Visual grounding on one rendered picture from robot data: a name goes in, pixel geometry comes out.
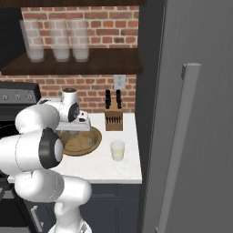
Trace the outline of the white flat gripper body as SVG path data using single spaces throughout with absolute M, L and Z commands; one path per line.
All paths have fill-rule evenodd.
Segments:
M 65 131 L 89 131 L 91 128 L 90 122 L 60 122 L 57 130 L 65 130 Z

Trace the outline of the brown wooden bowl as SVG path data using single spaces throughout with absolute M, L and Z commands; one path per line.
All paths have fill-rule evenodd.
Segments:
M 64 153 L 71 157 L 90 154 L 97 149 L 102 140 L 101 132 L 95 127 L 91 127 L 89 131 L 57 130 L 56 133 L 64 144 Z M 88 138 L 93 139 L 93 145 L 87 144 Z

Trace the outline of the glass of lemonade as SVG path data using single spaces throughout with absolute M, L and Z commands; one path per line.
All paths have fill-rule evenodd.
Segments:
M 115 161 L 121 161 L 124 158 L 125 143 L 121 140 L 114 140 L 110 144 L 112 158 Z

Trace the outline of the tall clear drinking glass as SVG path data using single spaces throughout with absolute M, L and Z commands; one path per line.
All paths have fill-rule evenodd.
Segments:
M 22 19 L 20 21 L 20 26 L 27 57 L 31 62 L 42 62 L 45 58 L 45 52 L 38 21 L 36 19 Z
M 86 62 L 89 58 L 86 20 L 72 19 L 69 21 L 69 28 L 73 57 L 77 62 Z
M 57 62 L 67 62 L 70 57 L 70 48 L 65 19 L 52 19 L 48 22 L 52 41 L 52 50 Z

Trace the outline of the dark fridge side panel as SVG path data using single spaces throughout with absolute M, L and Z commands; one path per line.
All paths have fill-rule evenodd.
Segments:
M 154 128 L 157 72 L 167 0 L 147 0 L 139 7 L 137 51 L 143 72 L 137 75 L 135 116 L 142 173 L 138 201 L 137 233 L 143 233 L 147 171 Z

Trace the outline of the grey fridge door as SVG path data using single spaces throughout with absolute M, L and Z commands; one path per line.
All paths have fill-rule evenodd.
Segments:
M 143 233 L 157 233 L 187 63 L 201 68 L 166 233 L 233 233 L 233 0 L 167 0 Z

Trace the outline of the wooden knife block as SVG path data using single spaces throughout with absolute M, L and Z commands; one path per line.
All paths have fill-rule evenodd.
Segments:
M 123 130 L 123 111 L 118 108 L 105 110 L 106 131 Z

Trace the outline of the black stove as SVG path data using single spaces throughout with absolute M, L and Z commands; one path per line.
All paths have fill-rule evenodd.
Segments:
M 0 139 L 18 133 L 16 115 L 41 99 L 36 83 L 0 82 Z M 0 233 L 37 233 L 26 205 L 0 170 Z

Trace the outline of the dark wooden shelf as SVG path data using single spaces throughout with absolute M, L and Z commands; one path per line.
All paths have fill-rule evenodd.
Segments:
M 45 51 L 43 62 L 32 63 L 26 54 L 1 69 L 3 76 L 44 75 L 135 75 L 143 72 L 135 48 L 91 48 L 86 62 L 56 62 L 51 49 Z
M 0 0 L 0 8 L 146 5 L 147 0 Z

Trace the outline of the dark blue cupboard door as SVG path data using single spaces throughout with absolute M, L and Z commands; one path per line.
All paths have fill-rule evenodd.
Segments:
M 139 184 L 93 184 L 80 207 L 93 233 L 137 233 Z

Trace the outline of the white wall outlet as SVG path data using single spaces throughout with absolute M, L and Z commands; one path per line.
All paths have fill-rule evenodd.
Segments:
M 124 90 L 126 88 L 126 76 L 114 75 L 114 89 Z

